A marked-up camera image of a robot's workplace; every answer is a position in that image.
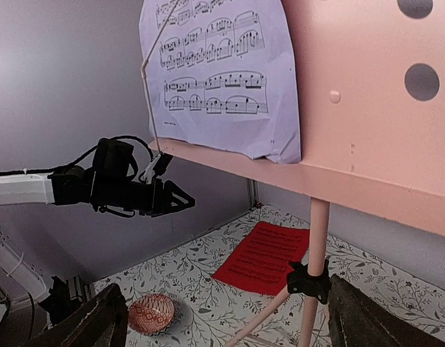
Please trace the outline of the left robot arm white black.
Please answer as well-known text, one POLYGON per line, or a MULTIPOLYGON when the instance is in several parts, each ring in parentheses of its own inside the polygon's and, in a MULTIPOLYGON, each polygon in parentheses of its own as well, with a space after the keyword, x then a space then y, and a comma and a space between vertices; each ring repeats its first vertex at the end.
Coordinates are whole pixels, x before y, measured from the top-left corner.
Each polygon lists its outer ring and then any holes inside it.
MULTIPOLYGON (((87 204, 97 213, 120 218, 155 218, 192 208, 193 197, 172 181, 160 179, 172 155, 150 153, 149 164, 140 171, 132 141, 148 146, 131 135, 102 138, 71 163, 1 172, 0 207, 23 214, 17 219, 23 231, 38 225, 30 213, 40 205, 87 204)), ((84 294, 71 294, 68 285, 56 276, 47 285, 41 272, 25 261, 24 252, 14 248, 1 233, 0 268, 26 290, 31 302, 48 313, 51 325, 65 320, 88 300, 84 294)))

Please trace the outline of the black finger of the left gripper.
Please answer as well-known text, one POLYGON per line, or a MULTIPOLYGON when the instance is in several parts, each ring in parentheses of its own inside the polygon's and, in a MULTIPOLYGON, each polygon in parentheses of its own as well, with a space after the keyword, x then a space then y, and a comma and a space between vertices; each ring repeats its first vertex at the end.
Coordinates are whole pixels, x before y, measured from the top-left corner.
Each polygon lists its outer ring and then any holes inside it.
POLYGON ((168 180, 164 183, 163 210, 165 212, 181 212, 195 206, 195 199, 179 186, 168 180))

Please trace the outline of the red sheet music paper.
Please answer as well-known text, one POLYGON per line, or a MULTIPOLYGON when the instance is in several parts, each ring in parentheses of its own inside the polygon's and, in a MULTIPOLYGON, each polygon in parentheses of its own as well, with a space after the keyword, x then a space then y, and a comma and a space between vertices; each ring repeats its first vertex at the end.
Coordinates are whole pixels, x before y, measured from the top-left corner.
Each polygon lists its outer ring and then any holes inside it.
POLYGON ((310 231, 259 222, 212 275, 214 280, 251 293, 276 296, 286 286, 291 262, 300 262, 310 231))

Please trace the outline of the purple sheet music paper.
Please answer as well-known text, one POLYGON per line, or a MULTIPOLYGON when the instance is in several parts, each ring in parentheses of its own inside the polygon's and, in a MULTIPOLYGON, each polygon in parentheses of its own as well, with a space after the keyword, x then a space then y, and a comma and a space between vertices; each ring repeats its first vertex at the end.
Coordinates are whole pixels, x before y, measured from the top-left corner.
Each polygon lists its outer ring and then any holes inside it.
POLYGON ((153 137, 301 160, 295 57, 280 1, 145 1, 139 37, 153 137))

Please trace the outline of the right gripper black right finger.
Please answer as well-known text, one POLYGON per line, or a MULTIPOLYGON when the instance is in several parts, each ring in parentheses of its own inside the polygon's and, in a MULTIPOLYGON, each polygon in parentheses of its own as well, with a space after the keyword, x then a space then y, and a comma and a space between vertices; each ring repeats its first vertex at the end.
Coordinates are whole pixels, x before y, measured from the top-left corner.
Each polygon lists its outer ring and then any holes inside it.
POLYGON ((445 346, 445 342, 397 318, 337 275, 329 291, 333 346, 445 346))

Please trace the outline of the pink music stand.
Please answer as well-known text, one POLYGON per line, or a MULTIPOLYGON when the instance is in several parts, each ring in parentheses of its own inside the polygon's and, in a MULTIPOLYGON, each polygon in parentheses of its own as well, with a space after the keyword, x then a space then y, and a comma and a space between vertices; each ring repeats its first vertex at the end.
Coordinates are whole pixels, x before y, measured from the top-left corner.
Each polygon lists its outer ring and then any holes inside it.
POLYGON ((307 265, 230 346, 292 294, 305 296, 300 346, 332 287, 331 205, 445 236, 445 1, 280 1, 295 57, 301 160, 274 163, 153 137, 153 148, 309 197, 307 265))

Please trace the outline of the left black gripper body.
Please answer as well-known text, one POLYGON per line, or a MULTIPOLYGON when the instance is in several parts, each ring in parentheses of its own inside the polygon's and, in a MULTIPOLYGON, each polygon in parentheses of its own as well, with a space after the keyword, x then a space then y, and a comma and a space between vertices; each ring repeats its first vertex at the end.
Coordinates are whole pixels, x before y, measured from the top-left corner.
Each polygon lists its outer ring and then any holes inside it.
POLYGON ((134 146, 117 139, 102 138, 94 148, 92 166, 75 163, 51 174, 56 205, 90 204, 101 213, 131 218, 136 213, 158 217, 163 210, 163 183, 135 181, 139 166, 134 146))

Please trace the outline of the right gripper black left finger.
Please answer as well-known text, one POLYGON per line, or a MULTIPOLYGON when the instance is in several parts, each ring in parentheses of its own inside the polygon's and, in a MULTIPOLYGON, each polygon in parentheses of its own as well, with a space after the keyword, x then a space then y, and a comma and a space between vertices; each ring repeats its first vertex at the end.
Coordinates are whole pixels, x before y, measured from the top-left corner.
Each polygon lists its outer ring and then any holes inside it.
POLYGON ((128 307, 118 284, 105 287, 94 298, 57 324, 25 343, 26 346, 125 346, 128 307))

